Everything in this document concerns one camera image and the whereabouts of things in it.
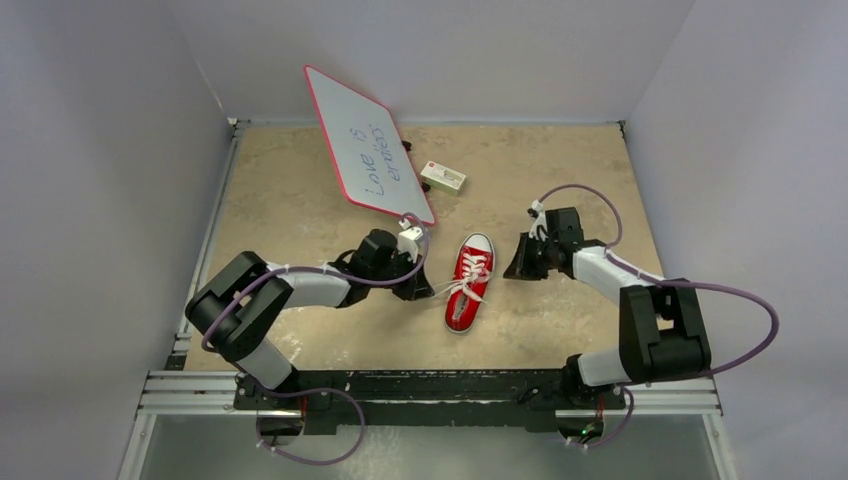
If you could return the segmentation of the red canvas sneaker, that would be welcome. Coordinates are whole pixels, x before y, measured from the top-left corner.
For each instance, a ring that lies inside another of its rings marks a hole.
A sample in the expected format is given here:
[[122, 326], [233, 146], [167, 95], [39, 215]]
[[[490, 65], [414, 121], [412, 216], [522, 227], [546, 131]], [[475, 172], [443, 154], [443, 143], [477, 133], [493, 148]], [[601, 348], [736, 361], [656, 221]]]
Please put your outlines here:
[[459, 248], [453, 278], [447, 288], [445, 324], [465, 333], [474, 324], [495, 270], [495, 248], [483, 233], [472, 233]]

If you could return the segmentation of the white shoelace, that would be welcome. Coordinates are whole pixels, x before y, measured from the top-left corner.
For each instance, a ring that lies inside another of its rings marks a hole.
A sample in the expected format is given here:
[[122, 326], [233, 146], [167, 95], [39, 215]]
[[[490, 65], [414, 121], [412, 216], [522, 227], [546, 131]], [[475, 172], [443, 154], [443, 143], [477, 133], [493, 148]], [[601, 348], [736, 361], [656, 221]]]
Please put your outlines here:
[[485, 303], [485, 292], [478, 293], [475, 290], [475, 285], [483, 285], [483, 289], [486, 289], [486, 285], [492, 277], [494, 260], [493, 252], [461, 252], [457, 258], [458, 275], [446, 282], [446, 287], [437, 291], [435, 295], [453, 295], [461, 292], [475, 302]]

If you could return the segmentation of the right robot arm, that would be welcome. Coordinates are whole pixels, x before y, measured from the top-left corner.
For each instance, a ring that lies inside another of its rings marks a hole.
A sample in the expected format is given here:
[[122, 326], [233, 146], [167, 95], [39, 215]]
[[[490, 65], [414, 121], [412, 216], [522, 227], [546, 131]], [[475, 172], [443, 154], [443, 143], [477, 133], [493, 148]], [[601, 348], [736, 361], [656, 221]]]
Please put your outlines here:
[[561, 392], [576, 407], [617, 384], [675, 380], [709, 370], [711, 349], [700, 304], [691, 288], [651, 280], [608, 246], [584, 236], [576, 208], [528, 210], [534, 223], [520, 235], [504, 272], [510, 280], [539, 281], [552, 271], [588, 285], [618, 308], [615, 348], [569, 357]]

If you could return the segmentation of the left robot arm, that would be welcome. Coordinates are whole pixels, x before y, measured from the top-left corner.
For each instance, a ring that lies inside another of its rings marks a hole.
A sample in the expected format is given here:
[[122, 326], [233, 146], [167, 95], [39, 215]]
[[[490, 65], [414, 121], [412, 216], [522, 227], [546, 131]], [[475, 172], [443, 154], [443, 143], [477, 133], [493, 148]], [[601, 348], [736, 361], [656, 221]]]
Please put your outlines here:
[[301, 307], [348, 308], [374, 289], [404, 301], [433, 296], [424, 271], [427, 240], [422, 227], [397, 235], [374, 229], [357, 248], [320, 267], [277, 266], [244, 251], [188, 301], [184, 314], [204, 349], [256, 381], [272, 408], [284, 409], [297, 399], [300, 373], [268, 338], [279, 315]]

